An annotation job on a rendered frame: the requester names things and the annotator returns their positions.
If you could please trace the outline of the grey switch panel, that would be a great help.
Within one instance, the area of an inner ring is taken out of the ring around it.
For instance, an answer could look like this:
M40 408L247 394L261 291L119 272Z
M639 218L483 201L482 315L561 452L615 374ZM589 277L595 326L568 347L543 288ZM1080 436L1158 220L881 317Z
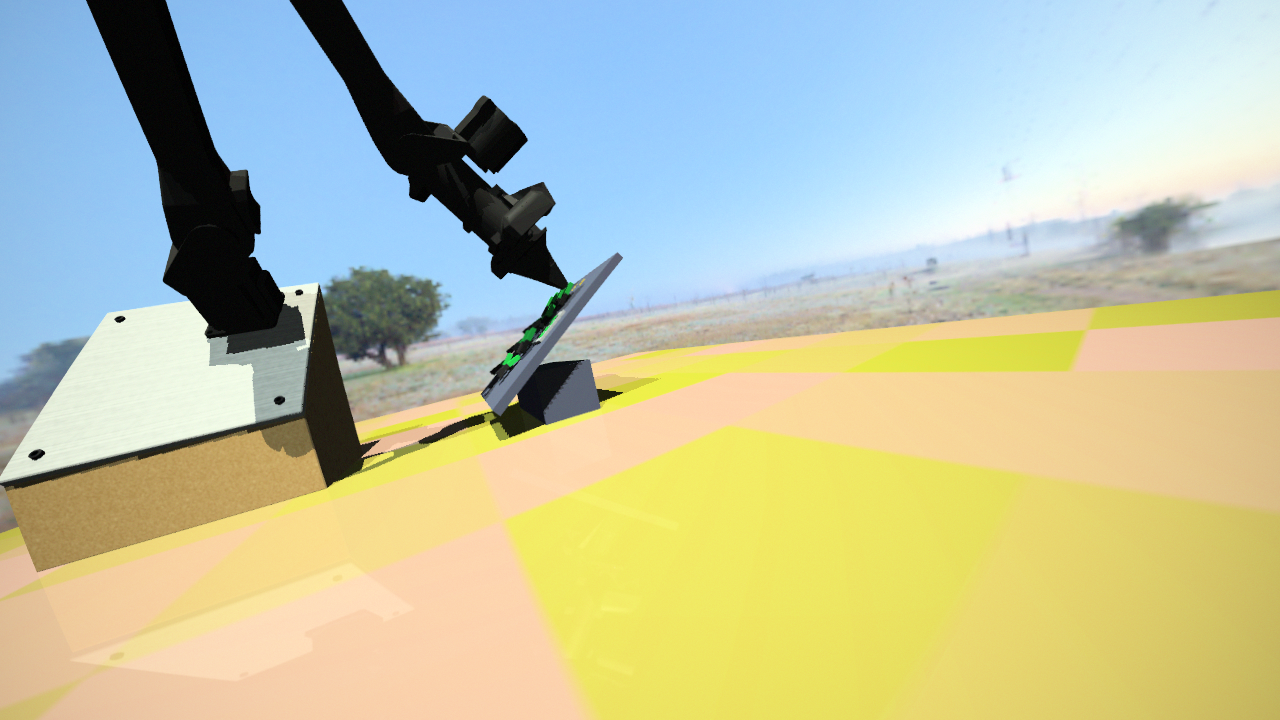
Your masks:
M547 425L602 409L590 359L541 361L622 259L614 252L575 284L570 282L524 329L524 338L506 350L481 393L493 413L500 416L516 395L520 407Z

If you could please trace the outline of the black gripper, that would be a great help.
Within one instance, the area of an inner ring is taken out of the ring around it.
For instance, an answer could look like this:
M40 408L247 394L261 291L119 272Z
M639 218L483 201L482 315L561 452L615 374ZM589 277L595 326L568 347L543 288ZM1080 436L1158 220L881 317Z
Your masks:
M499 190L498 184L484 183L468 193L456 214L462 229L488 245L493 255L490 272L499 279L513 273L564 290L570 283L547 247L547 225L536 225L556 202L541 191L530 191L511 209Z

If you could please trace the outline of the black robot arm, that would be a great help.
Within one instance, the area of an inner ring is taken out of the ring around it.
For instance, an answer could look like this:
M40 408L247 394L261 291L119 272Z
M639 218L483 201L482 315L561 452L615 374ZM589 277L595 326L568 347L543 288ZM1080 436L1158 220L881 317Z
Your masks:
M285 293L256 258L261 206L248 170L218 154L166 0L86 0L157 161L172 249L163 283L189 299L207 338L271 329ZM454 217L486 183L465 154L495 174L529 142L483 95L452 129L422 120L387 77L343 0L289 0L344 81L381 158L408 176L410 197L430 195Z

